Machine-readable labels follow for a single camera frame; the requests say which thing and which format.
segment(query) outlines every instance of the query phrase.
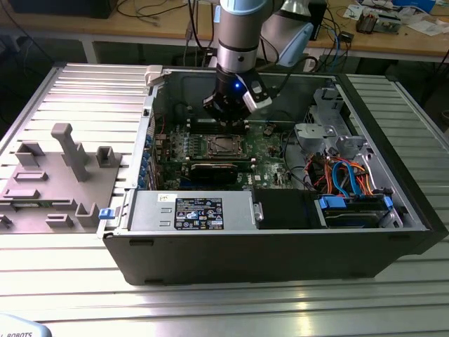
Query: wires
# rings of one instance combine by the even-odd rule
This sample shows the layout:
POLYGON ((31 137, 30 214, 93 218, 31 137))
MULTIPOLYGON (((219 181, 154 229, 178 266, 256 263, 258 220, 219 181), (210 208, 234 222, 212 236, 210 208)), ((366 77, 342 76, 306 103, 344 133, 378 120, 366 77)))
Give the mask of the wires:
POLYGON ((427 101, 432 97, 435 90, 438 88, 439 84, 449 75, 449 65, 445 66, 445 69, 443 69, 444 62, 449 56, 449 49, 444 55, 444 58, 441 60, 440 64, 436 68, 435 74, 433 77, 429 80, 429 85, 424 87, 424 91, 421 96, 421 106, 424 107, 427 103, 427 101))
MULTIPOLYGON (((278 52, 278 50, 276 49, 276 47, 273 46, 273 45, 272 45, 266 38, 264 38, 262 35, 260 35, 260 40, 262 41, 262 43, 268 44, 268 46, 273 50, 274 54, 276 55, 276 59, 275 59, 274 62, 271 62, 271 63, 268 63, 267 65, 263 65, 263 66, 261 66, 261 67, 256 68, 256 70, 257 70, 258 72, 260 72, 260 71, 262 71, 262 70, 266 70, 266 69, 268 69, 268 68, 270 68, 270 67, 272 67, 272 66, 274 66, 274 65, 277 65, 278 62, 279 62, 279 52, 278 52)), ((267 54, 266 54, 266 53, 264 53, 264 57, 265 57, 265 60, 267 60, 267 54)))
POLYGON ((196 45, 202 51, 204 51, 205 48, 201 45, 201 43, 200 43, 200 41, 198 39, 198 34, 196 33, 195 20, 194 20, 194 11, 193 11, 193 8, 192 8, 192 0, 187 0, 187 6, 189 7, 190 22, 192 23, 192 32, 194 34, 196 45))
MULTIPOLYGON (((328 12, 329 15, 330 15, 330 19, 329 19, 329 18, 323 18, 323 20, 326 20, 326 21, 331 22, 331 23, 333 24, 333 26, 330 26, 330 25, 328 25, 328 24, 325 23, 325 22, 322 23, 322 26, 325 27, 326 29, 328 29, 328 28, 333 29, 333 31, 334 31, 333 46, 332 46, 332 48, 329 50, 329 53, 327 54, 327 56, 326 56, 326 58, 324 59, 324 61, 319 65, 319 67, 318 67, 317 70, 321 70, 321 68, 322 68, 323 66, 324 66, 324 69, 323 69, 323 70, 326 70, 326 68, 327 68, 327 66, 328 66, 328 63, 327 63, 327 62, 328 62, 328 59, 329 59, 329 57, 330 57, 330 54, 332 53, 334 47, 337 45, 338 36, 340 35, 340 33, 341 33, 341 31, 342 31, 341 28, 340 28, 340 26, 338 25, 338 23, 335 21, 334 15, 333 15, 332 12, 330 11, 329 7, 327 7, 326 10, 327 10, 327 12, 328 12)), ((333 62, 335 62, 335 60, 336 60, 337 58, 338 58, 338 53, 336 53, 336 54, 334 55, 333 62)))
POLYGON ((34 45, 36 45, 36 47, 45 55, 45 57, 51 62, 54 63, 54 59, 52 59, 51 56, 49 56, 49 54, 47 54, 47 52, 45 52, 44 49, 42 49, 42 47, 40 45, 38 45, 38 43, 35 42, 35 40, 17 23, 17 21, 14 20, 14 18, 11 16, 11 14, 6 10, 5 4, 3 3, 3 0, 0 0, 0 4, 1 7, 3 8, 6 16, 8 16, 9 20, 11 20, 11 22, 24 34, 27 36, 28 39, 30 39, 32 41, 32 43, 34 45))
POLYGON ((286 139, 286 144, 283 147, 283 163, 286 166, 287 171, 290 171, 290 175, 292 177, 294 177, 294 179, 296 179, 296 181, 298 181, 299 183, 301 183, 304 187, 309 188, 304 181, 302 181, 297 175, 295 175, 292 170, 293 169, 298 169, 300 166, 295 166, 293 168, 289 168, 288 164, 287 164, 287 146, 288 146, 288 142, 290 141, 290 138, 292 137, 293 132, 295 131, 295 128, 292 128, 292 130, 290 131, 290 133, 287 136, 286 139))
POLYGON ((264 40, 262 40, 262 38, 260 38, 260 45, 262 47, 262 52, 264 54, 264 60, 265 60, 265 64, 268 64, 268 58, 267 58, 267 51, 265 50, 265 43, 264 40))
POLYGON ((213 17, 214 17, 213 4, 209 4, 209 5, 210 5, 210 28, 212 29, 212 37, 210 38, 208 48, 210 48, 212 46, 213 39, 215 38, 215 25, 214 25, 214 21, 213 21, 213 17))
POLYGON ((313 67, 313 69, 311 70, 311 72, 315 72, 315 71, 316 71, 316 68, 318 67, 318 60, 317 60, 314 56, 305 56, 305 57, 300 58, 300 59, 295 63, 295 65, 294 65, 293 67, 291 67, 291 68, 288 70, 287 75, 284 77, 284 79, 283 79, 281 85, 279 86, 279 89, 278 89, 277 94, 279 94, 279 93, 282 91, 282 89, 284 89, 284 87, 285 87, 286 84, 287 84, 288 79, 290 78, 290 76, 292 76, 292 73, 295 71, 295 69, 297 68, 297 66, 298 66, 302 61, 305 61, 305 60, 313 60, 313 61, 315 61, 315 66, 313 67))
POLYGON ((162 129, 161 132, 159 132, 159 135, 163 133, 163 130, 166 128, 166 118, 164 115, 162 115, 162 129))
POLYGON ((339 190, 346 198, 349 198, 348 192, 343 190, 343 188, 339 185, 339 183, 337 181, 337 170, 338 170, 338 167, 340 167, 341 165, 346 165, 346 167, 348 169, 349 180, 351 181, 352 190, 354 191, 355 194, 361 195, 362 192, 360 191, 360 188, 358 187, 358 185, 356 183, 356 177, 354 175, 354 171, 352 170, 351 164, 348 164, 346 161, 338 161, 336 164, 334 164, 334 167, 332 167, 332 179, 333 179, 333 184, 334 184, 335 188, 337 188, 337 190, 339 190))
POLYGON ((285 111, 285 110, 274 110, 271 114, 269 114, 269 115, 267 116, 267 118, 266 118, 265 120, 266 120, 266 121, 271 121, 273 115, 274 115, 274 114, 277 114, 277 113, 284 114, 284 115, 286 115, 286 116, 289 118, 289 120, 291 120, 293 123, 295 123, 295 124, 297 123, 296 119, 293 118, 293 116, 291 115, 291 113, 289 113, 289 112, 287 112, 287 111, 285 111))
POLYGON ((335 68, 335 62, 337 61, 337 56, 338 56, 338 51, 340 50, 340 40, 338 39, 337 33, 335 32, 335 30, 333 30, 332 28, 326 27, 327 30, 329 30, 330 32, 332 32, 334 34, 335 37, 335 43, 337 44, 337 48, 335 51, 335 57, 332 61, 332 65, 330 66, 330 71, 332 72, 335 68))
MULTIPOLYGON (((117 9, 117 12, 118 12, 118 13, 120 13, 120 14, 122 14, 122 15, 128 17, 128 18, 150 18, 150 17, 154 17, 154 16, 157 16, 157 15, 164 14, 164 13, 167 13, 167 12, 170 12, 170 11, 174 11, 175 9, 179 9, 179 8, 183 8, 183 7, 187 6, 187 4, 183 4, 183 5, 180 5, 180 6, 176 6, 176 7, 172 7, 172 8, 166 9, 166 10, 164 10, 164 11, 160 11, 160 12, 158 12, 158 13, 152 13, 152 14, 146 14, 146 15, 132 15, 132 14, 124 13, 124 12, 120 9, 120 7, 121 7, 124 3, 126 3, 127 1, 128 1, 128 0, 121 0, 121 2, 119 2, 119 3, 117 4, 116 9, 117 9)), ((144 6, 144 7, 140 8, 140 11, 141 11, 143 8, 151 7, 151 6, 162 6, 162 4, 159 4, 159 5, 148 5, 148 6, 144 6)))

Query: black cable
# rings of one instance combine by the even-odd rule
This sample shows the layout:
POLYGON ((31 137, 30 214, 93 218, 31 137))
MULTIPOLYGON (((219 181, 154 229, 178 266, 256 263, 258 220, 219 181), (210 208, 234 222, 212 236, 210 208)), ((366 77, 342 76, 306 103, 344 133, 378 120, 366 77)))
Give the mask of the black cable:
POLYGON ((268 58, 267 58, 267 51, 265 50, 265 43, 264 40, 262 40, 262 38, 260 38, 260 45, 262 47, 262 52, 264 53, 264 60, 265 60, 265 64, 268 64, 268 58))
POLYGON ((126 3, 127 1, 128 1, 128 0, 122 0, 120 3, 117 4, 116 9, 117 9, 117 12, 118 12, 118 13, 120 13, 120 14, 122 14, 122 15, 128 17, 128 18, 150 18, 150 17, 152 17, 152 16, 164 14, 164 13, 167 13, 167 12, 170 12, 170 11, 174 11, 175 9, 179 9, 179 8, 183 8, 183 7, 187 6, 187 4, 183 4, 183 5, 181 5, 181 6, 172 7, 172 8, 166 9, 166 10, 164 10, 164 11, 160 11, 160 12, 158 12, 158 13, 152 13, 152 14, 147 14, 147 15, 131 15, 131 14, 124 13, 124 12, 122 12, 122 11, 120 10, 120 6, 122 6, 122 5, 123 5, 124 3, 126 3))
MULTIPOLYGON (((334 27, 331 27, 330 25, 328 25, 328 24, 326 24, 326 23, 322 23, 322 26, 323 26, 323 27, 329 27, 329 28, 333 29, 334 32, 335 32, 335 34, 336 34, 337 36, 339 36, 340 33, 341 33, 340 26, 336 23, 336 21, 335 21, 334 18, 333 18, 333 14, 328 10, 328 8, 327 8, 326 10, 329 12, 331 19, 328 19, 328 18, 323 18, 323 19, 324 19, 324 20, 327 20, 327 21, 330 21, 331 23, 333 23, 333 26, 334 26, 334 27)), ((324 61, 321 63, 321 65, 319 65, 319 67, 318 67, 317 70, 320 70, 321 67, 322 67, 323 65, 324 65, 324 70, 326 70, 326 68, 327 68, 327 66, 328 66, 328 59, 329 59, 329 57, 330 57, 330 54, 332 53, 332 51, 333 51, 334 48, 335 48, 335 44, 337 43, 337 41, 335 40, 335 37, 331 37, 330 39, 333 40, 332 48, 329 50, 329 53, 327 54, 326 58, 325 58, 324 61)), ((334 61, 334 59, 336 59, 336 57, 337 57, 337 55, 335 54, 335 55, 334 55, 334 58, 333 58, 332 61, 331 61, 331 63, 334 61)))
POLYGON ((12 123, 10 122, 10 121, 7 121, 6 119, 5 119, 5 117, 3 116, 3 113, 1 112, 1 110, 0 110, 0 120, 3 122, 3 123, 5 123, 6 125, 8 125, 8 126, 11 126, 12 125, 12 123))
POLYGON ((210 46, 212 46, 213 43, 213 39, 215 38, 215 26, 214 26, 214 22, 213 22, 213 16, 214 16, 214 12, 213 12, 213 4, 210 4, 210 24, 212 25, 212 37, 210 38, 209 44, 208 44, 208 48, 210 48, 210 46))
MULTIPOLYGON (((198 14, 199 14, 199 3, 198 0, 195 0, 194 2, 194 14, 195 14, 195 21, 192 23, 192 27, 198 27, 198 14)), ((195 47, 195 67, 196 67, 196 61, 198 60, 198 46, 195 47)))
POLYGON ((424 107, 427 101, 430 99, 430 97, 432 97, 435 90, 438 88, 438 85, 449 75, 449 65, 446 65, 446 68, 440 73, 440 70, 442 69, 442 66, 444 65, 444 62, 446 58, 448 58, 448 56, 449 56, 449 49, 444 55, 444 58, 441 60, 439 66, 436 68, 435 74, 429 80, 428 85, 425 86, 420 101, 422 107, 424 107))
POLYGON ((271 114, 269 114, 268 116, 267 116, 267 121, 270 121, 270 119, 271 119, 271 117, 274 115, 274 114, 276 114, 276 113, 279 113, 279 112, 281 112, 281 113, 283 113, 284 115, 286 115, 293 123, 296 123, 297 121, 293 118, 293 116, 291 115, 291 113, 289 113, 289 112, 287 112, 287 111, 285 111, 285 110, 274 110, 271 114))
POLYGON ((444 55, 444 58, 441 60, 441 62, 440 62, 440 64, 439 64, 438 68, 436 68, 435 73, 438 74, 438 71, 439 71, 440 68, 443 66, 444 61, 446 61, 446 58, 448 58, 448 55, 449 55, 449 49, 448 49, 448 51, 446 52, 446 55, 444 55))
POLYGON ((288 134, 287 140, 286 140, 286 145, 283 147, 283 164, 285 165, 287 172, 290 172, 290 175, 292 177, 294 177, 294 179, 296 179, 296 181, 298 181, 299 183, 302 184, 302 186, 304 186, 305 188, 307 188, 308 190, 310 190, 310 187, 306 185, 306 183, 304 181, 302 181, 302 179, 300 179, 297 175, 295 175, 292 170, 299 168, 300 166, 294 166, 292 168, 288 167, 287 164, 287 146, 288 146, 288 142, 290 141, 290 138, 292 137, 293 132, 295 131, 295 128, 293 127, 292 130, 290 131, 290 133, 288 134))
POLYGON ((142 7, 137 8, 137 9, 136 9, 136 12, 138 12, 138 14, 140 14, 140 15, 144 15, 144 14, 139 13, 142 9, 150 8, 150 7, 159 7, 159 6, 162 6, 162 5, 166 4, 167 2, 168 2, 168 0, 163 0, 161 3, 156 4, 156 5, 146 5, 146 6, 142 6, 142 7))
POLYGON ((260 72, 260 71, 262 71, 262 70, 266 70, 266 69, 268 69, 268 68, 270 68, 270 67, 273 67, 274 65, 277 65, 278 62, 279 62, 279 52, 278 52, 278 50, 276 49, 276 47, 273 46, 273 45, 272 45, 266 38, 264 38, 262 35, 260 35, 260 38, 261 38, 261 40, 263 40, 263 42, 265 42, 266 44, 268 44, 268 46, 274 51, 274 53, 276 54, 276 59, 275 59, 274 62, 271 62, 271 63, 269 63, 269 64, 267 64, 267 65, 263 65, 263 66, 261 66, 261 67, 257 67, 256 70, 257 70, 258 72, 260 72))
POLYGON ((187 0, 187 7, 189 7, 189 16, 190 16, 190 22, 192 23, 192 32, 194 33, 194 38, 195 38, 195 42, 196 45, 202 50, 204 51, 204 47, 201 45, 201 43, 199 42, 198 39, 198 34, 196 33, 196 28, 195 28, 195 20, 194 20, 194 12, 192 10, 192 0, 187 0))
POLYGON ((295 71, 295 69, 297 68, 297 66, 298 66, 302 61, 305 61, 305 60, 313 60, 313 61, 315 61, 315 66, 312 68, 312 70, 311 70, 310 72, 315 72, 315 71, 316 71, 316 68, 318 67, 318 60, 317 60, 314 56, 305 56, 305 57, 303 57, 303 58, 300 58, 300 59, 295 63, 295 65, 294 65, 293 67, 291 67, 291 68, 288 70, 287 75, 284 77, 284 79, 283 79, 281 85, 279 86, 278 94, 282 91, 282 89, 284 89, 284 87, 285 87, 286 84, 287 84, 288 79, 290 78, 290 76, 292 76, 292 73, 295 71))
POLYGON ((35 44, 36 45, 36 47, 45 55, 45 57, 46 58, 48 58, 48 60, 51 62, 51 63, 54 63, 55 61, 54 61, 54 59, 52 59, 50 56, 49 56, 49 54, 47 54, 47 52, 45 52, 45 50, 44 49, 42 49, 42 47, 40 46, 40 45, 38 45, 38 43, 37 42, 35 42, 35 40, 14 20, 14 18, 11 16, 11 14, 6 10, 6 7, 5 7, 5 5, 4 5, 4 3, 3 3, 3 0, 0 0, 0 4, 1 4, 1 7, 3 8, 3 10, 5 11, 5 14, 8 16, 8 18, 9 18, 9 20, 11 20, 12 22, 13 22, 13 24, 23 33, 23 34, 25 34, 27 37, 28 37, 28 39, 30 39, 32 42, 33 42, 33 44, 35 44))

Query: wooden table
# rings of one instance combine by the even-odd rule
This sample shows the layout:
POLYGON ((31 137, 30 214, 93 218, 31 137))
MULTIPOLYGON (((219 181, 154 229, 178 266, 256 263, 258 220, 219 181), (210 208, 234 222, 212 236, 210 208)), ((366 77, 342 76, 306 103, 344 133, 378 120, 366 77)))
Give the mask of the wooden table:
MULTIPOLYGON (((349 56, 360 58, 382 58, 392 60, 414 60, 440 62, 449 48, 449 34, 429 37, 407 26, 402 26, 399 34, 372 33, 362 34, 356 31, 356 21, 342 18, 350 0, 330 0, 330 11, 342 30, 354 34, 349 56)), ((435 6, 432 15, 449 15, 449 8, 435 6)), ((321 29, 316 41, 310 41, 307 52, 320 56, 326 48, 332 48, 333 42, 326 29, 321 29)))
MULTIPOLYGON (((136 0, 138 6, 157 4, 159 0, 136 0)), ((343 6, 350 0, 330 0, 330 10, 335 21, 342 30, 354 34, 349 56, 361 58, 383 58, 395 60, 420 60, 425 62, 440 62, 449 47, 449 34, 439 34, 428 37, 425 34, 403 26, 399 34, 359 34, 356 32, 355 20, 341 18, 343 6)), ((154 12, 182 5, 182 0, 168 0, 162 6, 154 7, 154 12)), ((56 15, 15 14, 8 5, 9 12, 16 21, 33 37, 61 38, 79 40, 84 47, 87 61, 97 63, 98 59, 93 47, 94 41, 128 42, 134 44, 185 44, 185 30, 189 22, 187 7, 180 8, 159 16, 159 26, 137 18, 127 18, 117 13, 109 19, 90 19, 56 15)), ((121 10, 134 14, 133 2, 125 3, 121 10)), ((434 15, 449 15, 449 8, 435 6, 434 15)), ((22 35, 14 24, 0 11, 0 35, 22 35)), ((200 5, 199 38, 202 44, 207 44, 211 38, 210 7, 200 5)), ((333 41, 325 29, 322 29, 317 41, 310 41, 306 53, 313 56, 327 54, 333 41)))

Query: table leg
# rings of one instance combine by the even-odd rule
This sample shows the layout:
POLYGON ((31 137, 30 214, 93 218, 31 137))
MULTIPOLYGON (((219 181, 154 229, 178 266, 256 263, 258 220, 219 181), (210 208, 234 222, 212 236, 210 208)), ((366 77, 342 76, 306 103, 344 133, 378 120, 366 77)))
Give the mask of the table leg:
POLYGON ((87 63, 99 63, 97 53, 95 52, 95 47, 93 46, 93 41, 91 40, 81 40, 83 44, 84 53, 86 54, 87 63))
MULTIPOLYGON (((324 54, 324 48, 305 48, 304 54, 313 56, 319 61, 320 56, 322 56, 324 54)), ((304 72, 310 72, 314 67, 315 67, 314 60, 306 60, 303 70, 304 70, 304 72)))
POLYGON ((0 39, 5 43, 6 47, 9 48, 12 52, 18 53, 20 51, 20 47, 17 44, 17 37, 11 35, 0 35, 0 39))

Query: power supply label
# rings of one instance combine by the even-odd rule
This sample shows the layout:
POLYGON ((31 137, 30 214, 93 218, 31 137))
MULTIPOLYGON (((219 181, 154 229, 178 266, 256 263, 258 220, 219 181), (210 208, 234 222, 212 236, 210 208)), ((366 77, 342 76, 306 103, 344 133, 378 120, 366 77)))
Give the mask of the power supply label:
POLYGON ((222 230, 225 228, 221 198, 177 198, 177 230, 222 230))

